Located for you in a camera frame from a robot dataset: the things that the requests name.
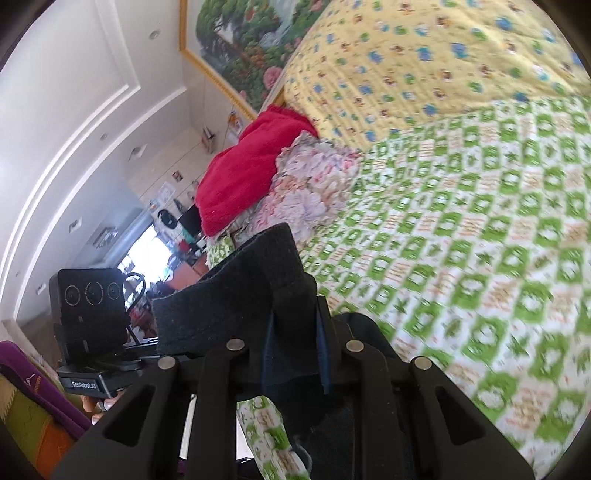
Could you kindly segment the person left forearm green sleeve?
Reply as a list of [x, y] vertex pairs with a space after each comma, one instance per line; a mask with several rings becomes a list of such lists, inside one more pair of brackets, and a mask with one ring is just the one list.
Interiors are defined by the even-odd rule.
[[1, 430], [26, 466], [40, 478], [50, 478], [90, 427], [78, 399], [66, 394], [15, 343], [1, 343]]

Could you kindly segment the person left hand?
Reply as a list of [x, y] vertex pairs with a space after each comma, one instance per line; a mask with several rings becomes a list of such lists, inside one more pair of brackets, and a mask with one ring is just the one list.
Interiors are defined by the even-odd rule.
[[82, 407], [84, 411], [90, 415], [90, 421], [93, 425], [95, 425], [116, 402], [117, 398], [100, 400], [87, 396], [82, 397]]

